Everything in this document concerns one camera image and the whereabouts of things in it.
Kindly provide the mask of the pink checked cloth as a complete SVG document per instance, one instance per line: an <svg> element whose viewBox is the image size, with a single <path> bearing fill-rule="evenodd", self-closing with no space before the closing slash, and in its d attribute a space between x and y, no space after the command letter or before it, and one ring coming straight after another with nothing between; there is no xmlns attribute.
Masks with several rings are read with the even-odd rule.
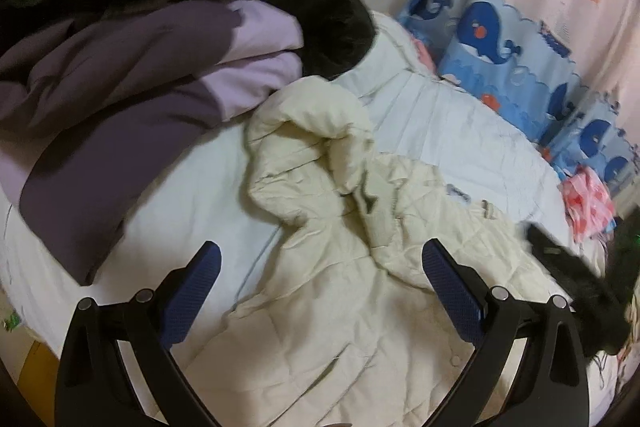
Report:
<svg viewBox="0 0 640 427"><path fill-rule="evenodd" d="M564 179L560 193L576 244L605 231L614 221L615 207L610 192L590 167L580 166L573 176Z"/></svg>

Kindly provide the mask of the pink curtain with blue whales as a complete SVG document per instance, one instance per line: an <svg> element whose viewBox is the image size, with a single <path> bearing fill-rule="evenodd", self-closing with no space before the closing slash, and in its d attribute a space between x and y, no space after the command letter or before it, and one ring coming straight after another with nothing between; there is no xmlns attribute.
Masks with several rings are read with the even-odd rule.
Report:
<svg viewBox="0 0 640 427"><path fill-rule="evenodd" d="M639 0L408 0L399 20L561 178L638 180Z"/></svg>

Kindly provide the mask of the purple and lilac garment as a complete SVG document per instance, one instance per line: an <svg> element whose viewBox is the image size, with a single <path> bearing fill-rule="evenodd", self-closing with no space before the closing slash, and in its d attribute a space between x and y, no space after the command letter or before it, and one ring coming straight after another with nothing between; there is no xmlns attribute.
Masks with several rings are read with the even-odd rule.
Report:
<svg viewBox="0 0 640 427"><path fill-rule="evenodd" d="M1 57L1 186L80 285L187 148L302 73L303 33L257 0L63 20Z"/></svg>

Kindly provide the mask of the cream quilted padded jacket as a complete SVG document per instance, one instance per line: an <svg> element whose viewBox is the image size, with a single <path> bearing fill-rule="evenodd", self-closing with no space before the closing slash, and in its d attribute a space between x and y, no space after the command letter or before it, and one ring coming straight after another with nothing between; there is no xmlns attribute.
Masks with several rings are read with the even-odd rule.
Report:
<svg viewBox="0 0 640 427"><path fill-rule="evenodd" d="M457 202L434 166L381 153L367 109L335 83L270 96L247 141L248 196L291 232L186 369L221 424L421 425L472 351L423 272L429 239L518 299L559 290L503 213Z"/></svg>

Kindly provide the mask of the white striped bed duvet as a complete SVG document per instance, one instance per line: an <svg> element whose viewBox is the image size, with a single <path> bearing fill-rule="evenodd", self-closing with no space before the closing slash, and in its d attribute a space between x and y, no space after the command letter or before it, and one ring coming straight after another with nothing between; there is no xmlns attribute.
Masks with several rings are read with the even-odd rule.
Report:
<svg viewBox="0 0 640 427"><path fill-rule="evenodd" d="M1 282L60 352L76 303L117 303L215 242L222 270L175 355L226 426L419 426L472 353L421 267L439 239L488 285L559 290L529 254L570 228L560 181L526 136L427 72L378 15L368 56L298 80L198 142L149 189L92 285L79 286L8 202Z"/></svg>

